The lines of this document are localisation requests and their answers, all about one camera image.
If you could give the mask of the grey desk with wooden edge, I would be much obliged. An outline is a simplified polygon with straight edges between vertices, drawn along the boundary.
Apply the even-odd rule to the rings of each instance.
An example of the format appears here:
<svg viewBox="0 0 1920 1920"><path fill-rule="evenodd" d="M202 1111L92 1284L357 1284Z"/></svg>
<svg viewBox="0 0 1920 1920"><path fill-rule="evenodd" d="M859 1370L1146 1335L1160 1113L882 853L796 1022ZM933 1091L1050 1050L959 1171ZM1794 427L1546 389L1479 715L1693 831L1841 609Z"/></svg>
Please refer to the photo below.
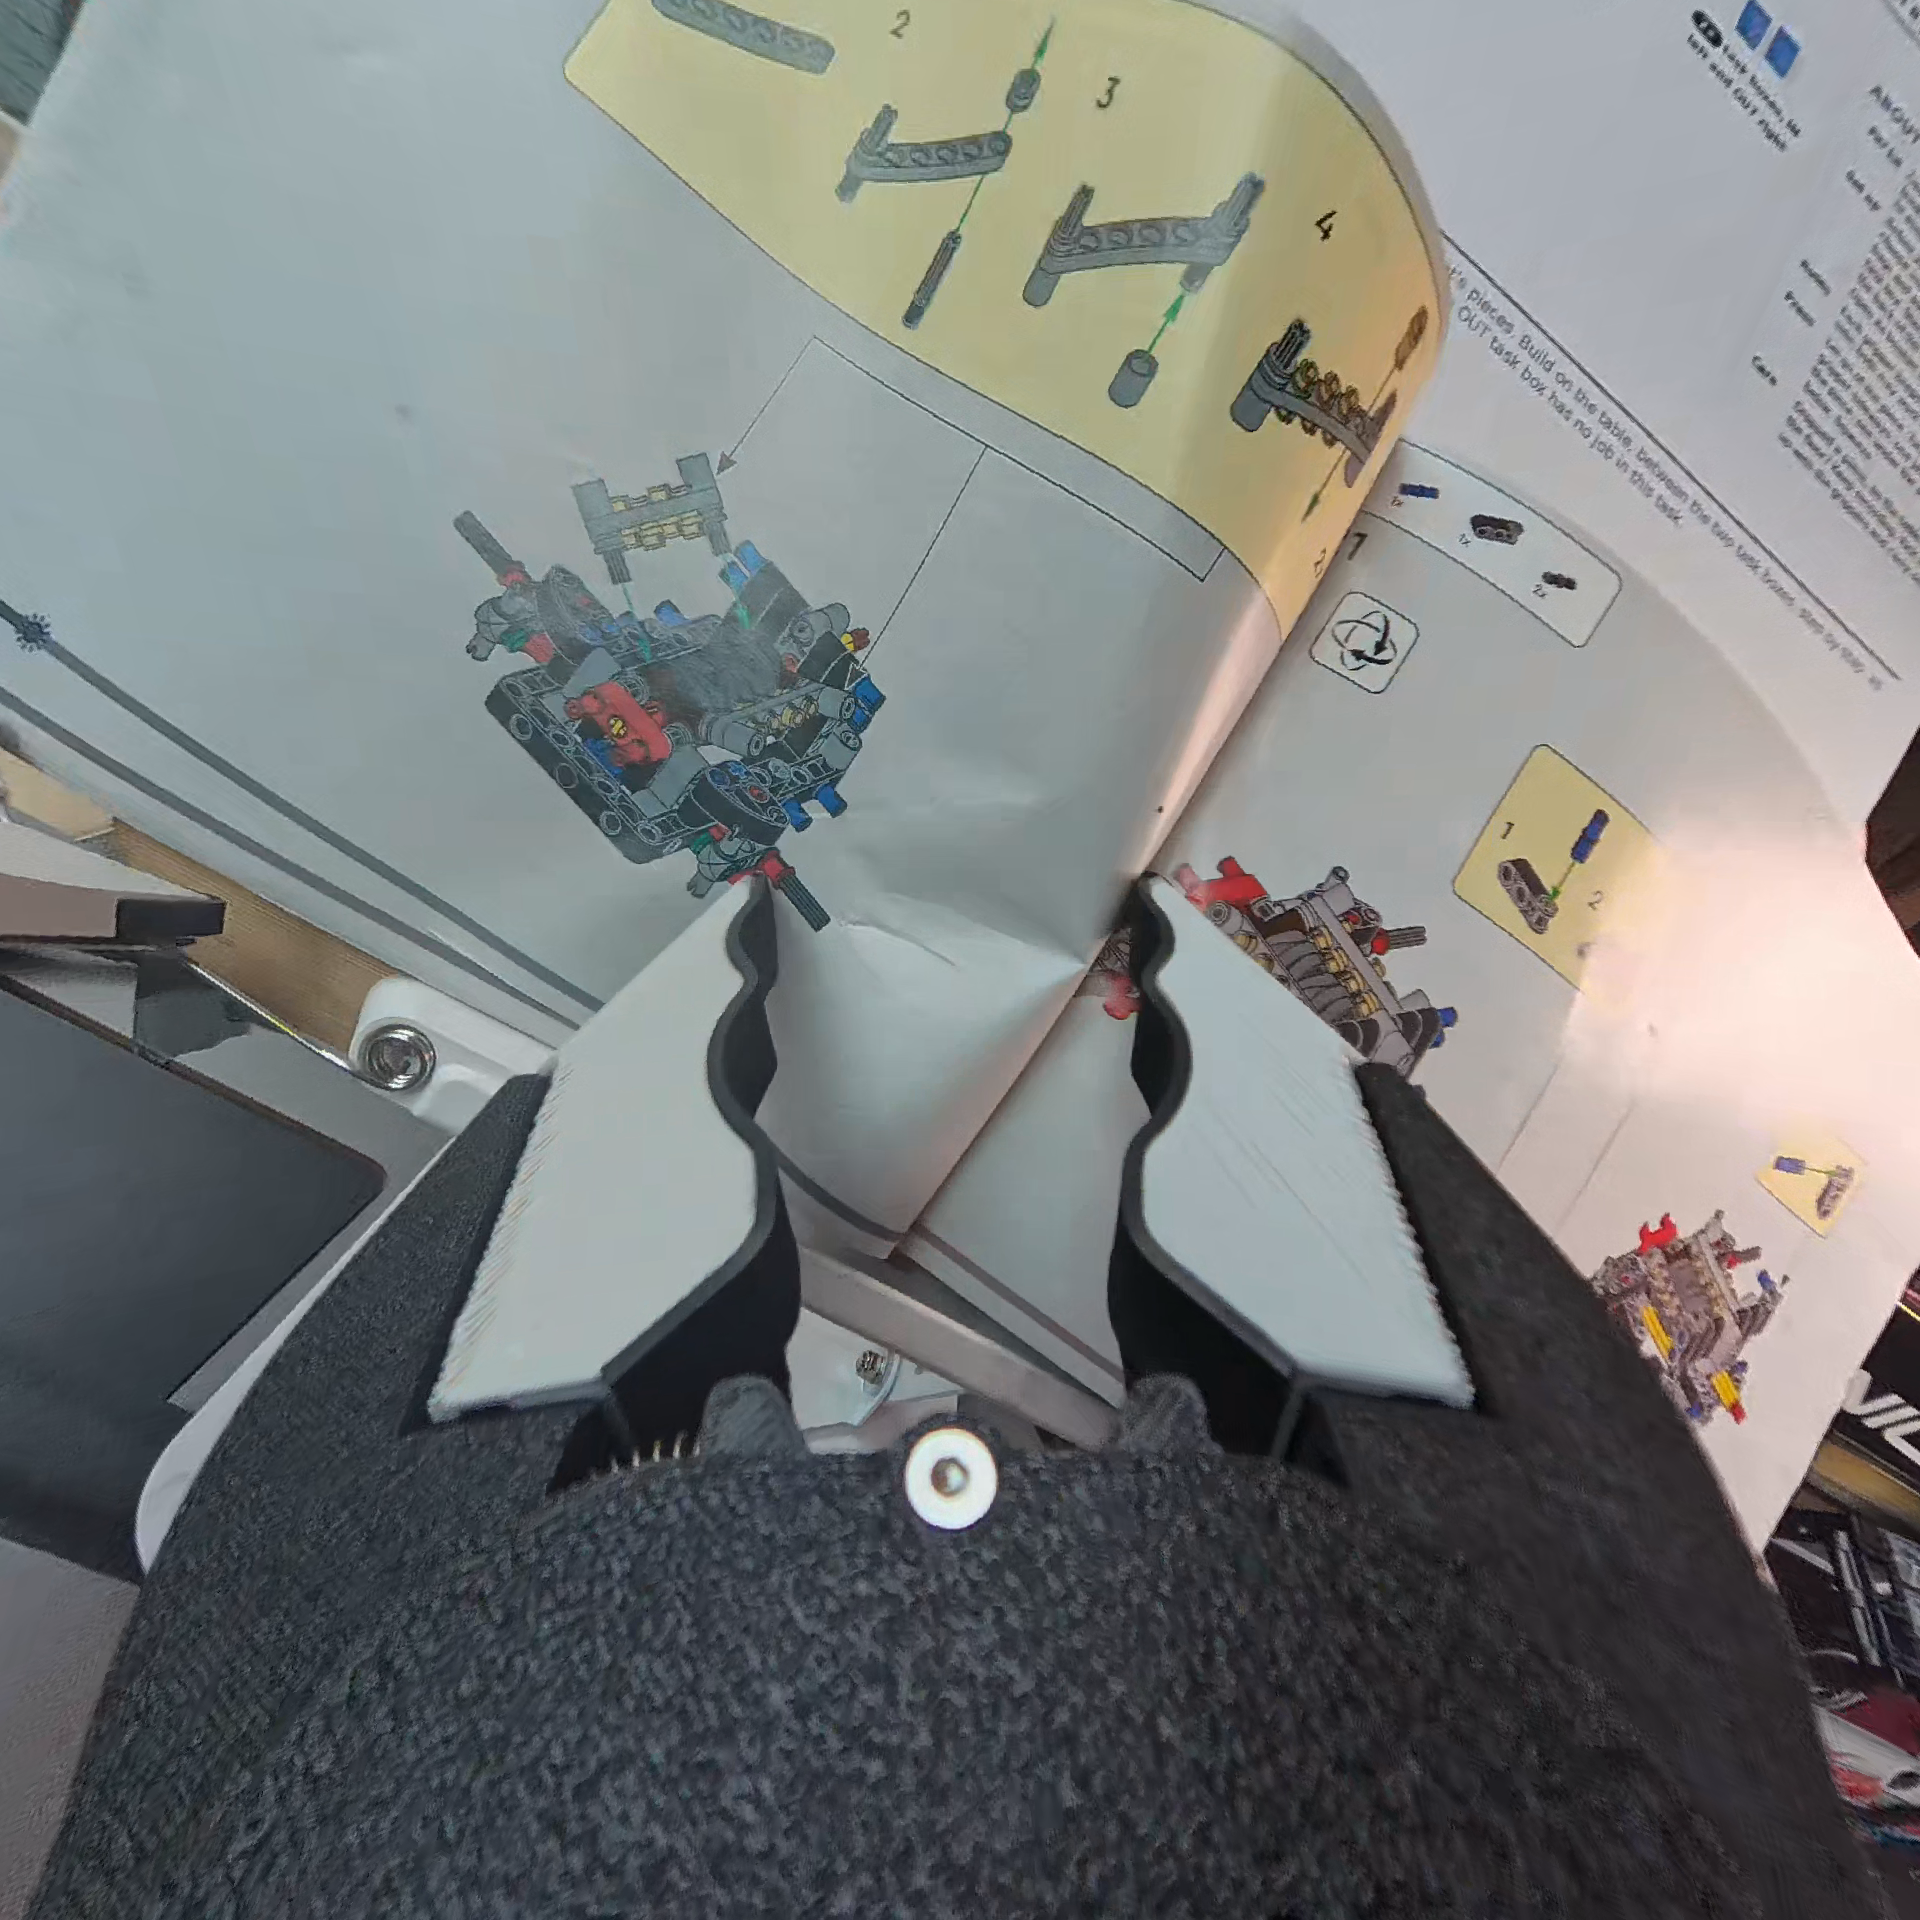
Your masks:
<svg viewBox="0 0 1920 1920"><path fill-rule="evenodd" d="M4 820L226 902L223 938L181 947L4 943L4 989L298 1121L386 1175L381 1196L179 1385L175 1404L187 1422L330 1265L397 1206L445 1139L347 1063L346 1015L361 1012L388 979L386 967L117 823L100 802L11 751ZM115 1686L113 1663L148 1575L138 1570L135 1582L113 1580L4 1538L4 1916L31 1908L58 1846L90 1727Z"/></svg>

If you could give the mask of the dark toy set box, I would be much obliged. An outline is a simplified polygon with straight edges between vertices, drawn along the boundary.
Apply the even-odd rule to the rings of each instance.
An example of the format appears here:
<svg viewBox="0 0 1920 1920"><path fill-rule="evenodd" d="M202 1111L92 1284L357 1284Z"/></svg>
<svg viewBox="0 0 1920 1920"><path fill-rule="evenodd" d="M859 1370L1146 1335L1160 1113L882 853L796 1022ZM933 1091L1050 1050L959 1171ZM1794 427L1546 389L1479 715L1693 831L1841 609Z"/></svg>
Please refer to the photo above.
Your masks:
<svg viewBox="0 0 1920 1920"><path fill-rule="evenodd" d="M1834 1783L1863 1838L1915 1884L1919 1284L1842 1387L1765 1547Z"/></svg>

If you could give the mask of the white printed paper sheet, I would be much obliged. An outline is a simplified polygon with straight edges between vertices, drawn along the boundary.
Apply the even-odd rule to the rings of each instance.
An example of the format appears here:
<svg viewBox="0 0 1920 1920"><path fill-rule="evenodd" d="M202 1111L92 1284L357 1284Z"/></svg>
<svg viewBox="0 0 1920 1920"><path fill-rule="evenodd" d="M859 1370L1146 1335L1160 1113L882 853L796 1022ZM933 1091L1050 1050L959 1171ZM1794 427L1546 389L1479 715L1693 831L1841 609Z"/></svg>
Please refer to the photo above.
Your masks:
<svg viewBox="0 0 1920 1920"><path fill-rule="evenodd" d="M1447 239L1434 449L1720 645L1865 820L1919 714L1915 5L1304 5Z"/></svg>

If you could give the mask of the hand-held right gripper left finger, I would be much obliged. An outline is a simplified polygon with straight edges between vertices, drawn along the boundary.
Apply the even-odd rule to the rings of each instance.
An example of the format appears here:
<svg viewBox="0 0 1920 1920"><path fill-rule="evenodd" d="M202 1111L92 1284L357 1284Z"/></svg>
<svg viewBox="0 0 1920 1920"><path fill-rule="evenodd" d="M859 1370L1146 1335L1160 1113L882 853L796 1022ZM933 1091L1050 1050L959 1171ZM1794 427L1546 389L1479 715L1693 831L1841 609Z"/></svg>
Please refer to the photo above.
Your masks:
<svg viewBox="0 0 1920 1920"><path fill-rule="evenodd" d="M757 1123L777 1075L776 983L777 901L744 881L562 1045L426 1393L431 1422L577 1405L699 1422L736 1377L765 1380L793 1419L801 1254Z"/></svg>

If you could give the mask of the building instruction booklet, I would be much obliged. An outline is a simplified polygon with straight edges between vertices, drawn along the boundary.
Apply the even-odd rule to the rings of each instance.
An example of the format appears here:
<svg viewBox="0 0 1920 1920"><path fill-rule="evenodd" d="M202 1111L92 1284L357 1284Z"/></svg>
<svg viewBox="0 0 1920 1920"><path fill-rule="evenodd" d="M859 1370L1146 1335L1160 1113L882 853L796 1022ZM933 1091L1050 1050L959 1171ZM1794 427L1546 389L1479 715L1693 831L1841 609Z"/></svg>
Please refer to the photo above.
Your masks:
<svg viewBox="0 0 1920 1920"><path fill-rule="evenodd" d="M8 731L528 1038L765 881L802 1242L1112 1402L1165 876L1768 1538L1915 1265L1915 955L1424 441L1449 246L1304 5L80 5L4 121Z"/></svg>

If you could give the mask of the white booklet stand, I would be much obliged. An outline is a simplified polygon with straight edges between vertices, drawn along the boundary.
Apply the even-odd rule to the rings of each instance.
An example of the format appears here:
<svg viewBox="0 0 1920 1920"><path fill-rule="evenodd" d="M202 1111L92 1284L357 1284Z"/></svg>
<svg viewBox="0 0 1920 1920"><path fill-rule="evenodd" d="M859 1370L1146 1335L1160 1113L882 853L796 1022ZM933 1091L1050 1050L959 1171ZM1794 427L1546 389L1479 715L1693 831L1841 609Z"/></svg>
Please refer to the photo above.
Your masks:
<svg viewBox="0 0 1920 1920"><path fill-rule="evenodd" d="M508 1079L539 1073L549 1052L441 993L388 979L365 997L347 1059L410 1113L457 1137ZM181 1505L255 1383L332 1282L370 1249L373 1235L375 1227L364 1229L330 1265L164 1447L135 1507L141 1570L153 1570ZM956 1412L964 1396L988 1402L993 1422L1009 1434L1034 1430L1083 1450L1114 1434L1112 1399L921 1267L802 1243L801 1290L789 1364L793 1405L816 1452L884 1450L919 1419Z"/></svg>

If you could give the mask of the grey panel with black edge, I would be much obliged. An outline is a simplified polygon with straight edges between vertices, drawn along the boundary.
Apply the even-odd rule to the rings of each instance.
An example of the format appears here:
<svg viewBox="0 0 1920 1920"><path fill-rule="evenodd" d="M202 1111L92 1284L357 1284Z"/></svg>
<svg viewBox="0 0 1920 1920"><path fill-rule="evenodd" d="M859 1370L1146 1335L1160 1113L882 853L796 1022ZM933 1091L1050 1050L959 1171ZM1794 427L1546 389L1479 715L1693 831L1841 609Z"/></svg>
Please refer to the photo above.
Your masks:
<svg viewBox="0 0 1920 1920"><path fill-rule="evenodd" d="M224 934L226 902L2 820L2 941L163 948Z"/></svg>

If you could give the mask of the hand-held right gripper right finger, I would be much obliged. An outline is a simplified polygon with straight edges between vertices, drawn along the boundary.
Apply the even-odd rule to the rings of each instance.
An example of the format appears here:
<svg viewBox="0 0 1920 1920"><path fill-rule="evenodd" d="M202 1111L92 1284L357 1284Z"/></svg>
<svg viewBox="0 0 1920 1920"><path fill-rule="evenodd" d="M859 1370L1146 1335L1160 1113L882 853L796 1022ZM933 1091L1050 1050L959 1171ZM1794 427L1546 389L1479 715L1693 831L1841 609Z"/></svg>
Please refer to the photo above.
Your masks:
<svg viewBox="0 0 1920 1920"><path fill-rule="evenodd" d="M1171 878L1136 883L1125 929L1143 1101L1109 1267L1125 1383L1189 1383L1237 1455L1285 1455L1327 1393L1474 1409L1357 1052Z"/></svg>

